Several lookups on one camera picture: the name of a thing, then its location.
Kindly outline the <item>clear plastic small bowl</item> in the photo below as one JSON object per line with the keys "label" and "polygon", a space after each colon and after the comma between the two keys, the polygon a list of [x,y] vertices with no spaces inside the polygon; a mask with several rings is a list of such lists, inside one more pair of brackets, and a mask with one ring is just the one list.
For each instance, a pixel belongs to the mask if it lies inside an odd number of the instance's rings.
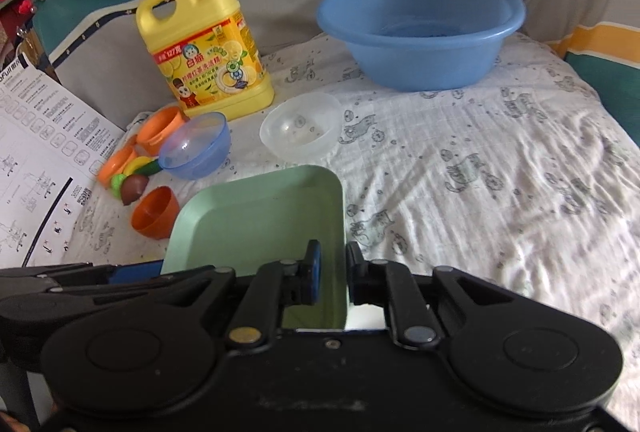
{"label": "clear plastic small bowl", "polygon": [[262,121],[259,137],[277,158],[305,163],[328,155],[342,131],[342,108],[324,92],[286,100]]}

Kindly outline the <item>white instruction sheet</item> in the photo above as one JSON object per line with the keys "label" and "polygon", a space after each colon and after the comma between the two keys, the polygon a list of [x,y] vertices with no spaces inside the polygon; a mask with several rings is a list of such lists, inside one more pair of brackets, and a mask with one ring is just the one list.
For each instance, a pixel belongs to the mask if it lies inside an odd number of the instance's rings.
{"label": "white instruction sheet", "polygon": [[24,56],[1,71],[3,267],[60,264],[124,132]]}

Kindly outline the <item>orange toy lid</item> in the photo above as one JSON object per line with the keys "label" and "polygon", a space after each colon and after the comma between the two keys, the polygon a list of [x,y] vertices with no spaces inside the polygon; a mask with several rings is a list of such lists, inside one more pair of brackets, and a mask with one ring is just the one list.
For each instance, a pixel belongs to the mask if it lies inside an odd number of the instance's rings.
{"label": "orange toy lid", "polygon": [[98,174],[98,181],[104,187],[108,188],[114,175],[122,173],[126,165],[134,158],[137,158],[138,152],[134,146],[122,147],[115,151],[109,158]]}

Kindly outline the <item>yellow toy banana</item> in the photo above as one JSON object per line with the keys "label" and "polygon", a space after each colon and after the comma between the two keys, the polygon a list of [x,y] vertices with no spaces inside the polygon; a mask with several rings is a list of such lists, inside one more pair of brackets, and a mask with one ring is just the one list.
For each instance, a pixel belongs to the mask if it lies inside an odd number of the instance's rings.
{"label": "yellow toy banana", "polygon": [[141,169],[142,166],[153,162],[154,159],[151,157],[147,157],[146,155],[139,155],[137,158],[132,159],[129,163],[126,164],[122,173],[125,176],[132,175],[136,170]]}

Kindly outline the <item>light green toy piece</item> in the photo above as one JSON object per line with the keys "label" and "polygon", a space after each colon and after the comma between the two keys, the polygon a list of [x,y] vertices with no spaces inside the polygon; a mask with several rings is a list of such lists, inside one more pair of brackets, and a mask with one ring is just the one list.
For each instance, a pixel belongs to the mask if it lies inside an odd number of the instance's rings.
{"label": "light green toy piece", "polygon": [[126,178],[127,176],[124,173],[118,173],[111,177],[110,189],[116,199],[120,199],[122,197],[122,183]]}

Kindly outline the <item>yellow dish soap jug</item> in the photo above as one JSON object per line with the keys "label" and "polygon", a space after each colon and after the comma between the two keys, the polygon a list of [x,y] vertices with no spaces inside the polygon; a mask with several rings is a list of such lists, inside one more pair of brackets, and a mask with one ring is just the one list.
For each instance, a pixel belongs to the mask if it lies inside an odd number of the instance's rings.
{"label": "yellow dish soap jug", "polygon": [[136,22],[187,118],[220,112],[232,121],[273,102],[238,0],[142,0]]}

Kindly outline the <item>large blue plastic basin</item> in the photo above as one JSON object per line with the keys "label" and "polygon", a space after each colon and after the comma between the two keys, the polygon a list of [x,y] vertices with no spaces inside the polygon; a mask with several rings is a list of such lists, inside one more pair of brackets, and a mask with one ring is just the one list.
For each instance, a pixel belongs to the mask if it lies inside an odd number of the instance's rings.
{"label": "large blue plastic basin", "polygon": [[365,76],[401,92],[479,82],[525,18],[523,0],[322,0],[317,11]]}

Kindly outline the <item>blue translucent small bowl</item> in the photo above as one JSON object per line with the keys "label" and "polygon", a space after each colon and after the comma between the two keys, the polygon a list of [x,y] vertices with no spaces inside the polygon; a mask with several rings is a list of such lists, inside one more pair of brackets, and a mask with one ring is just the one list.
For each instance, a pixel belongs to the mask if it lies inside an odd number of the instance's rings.
{"label": "blue translucent small bowl", "polygon": [[184,181],[214,173],[227,160],[231,134],[224,114],[209,112],[175,130],[160,146],[158,164]]}

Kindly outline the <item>orange toy pot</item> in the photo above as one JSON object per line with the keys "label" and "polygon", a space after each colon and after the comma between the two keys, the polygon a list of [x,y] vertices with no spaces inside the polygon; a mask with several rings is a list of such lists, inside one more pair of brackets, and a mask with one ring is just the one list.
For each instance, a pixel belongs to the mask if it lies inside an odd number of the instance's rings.
{"label": "orange toy pot", "polygon": [[160,147],[188,118],[178,106],[166,106],[151,115],[141,126],[137,145],[151,157],[157,157]]}

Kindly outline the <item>orange toy bowl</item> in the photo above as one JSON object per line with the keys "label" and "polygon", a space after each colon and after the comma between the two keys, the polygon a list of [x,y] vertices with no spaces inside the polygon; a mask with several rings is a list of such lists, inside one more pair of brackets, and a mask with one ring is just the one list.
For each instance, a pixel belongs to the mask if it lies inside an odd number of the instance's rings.
{"label": "orange toy bowl", "polygon": [[180,212],[174,192],[167,186],[155,188],[145,195],[131,214],[131,227],[147,238],[170,237]]}

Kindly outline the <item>green toy cucumber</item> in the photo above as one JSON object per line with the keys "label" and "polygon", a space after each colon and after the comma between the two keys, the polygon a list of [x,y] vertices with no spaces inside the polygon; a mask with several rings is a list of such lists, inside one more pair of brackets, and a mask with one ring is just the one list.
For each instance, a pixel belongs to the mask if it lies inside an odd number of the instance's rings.
{"label": "green toy cucumber", "polygon": [[160,173],[162,166],[157,160],[152,160],[134,170],[134,175],[153,176]]}

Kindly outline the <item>green square plastic plate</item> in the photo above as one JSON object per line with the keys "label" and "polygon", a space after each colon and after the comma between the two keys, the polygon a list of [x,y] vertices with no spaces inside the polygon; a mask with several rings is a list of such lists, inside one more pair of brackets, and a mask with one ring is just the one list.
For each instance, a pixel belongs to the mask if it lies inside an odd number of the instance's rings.
{"label": "green square plastic plate", "polygon": [[340,178],[317,165],[210,186],[181,209],[162,272],[215,265],[247,277],[279,259],[303,259],[308,242],[317,240],[319,300],[288,308],[283,326],[342,329],[348,305],[343,207]]}

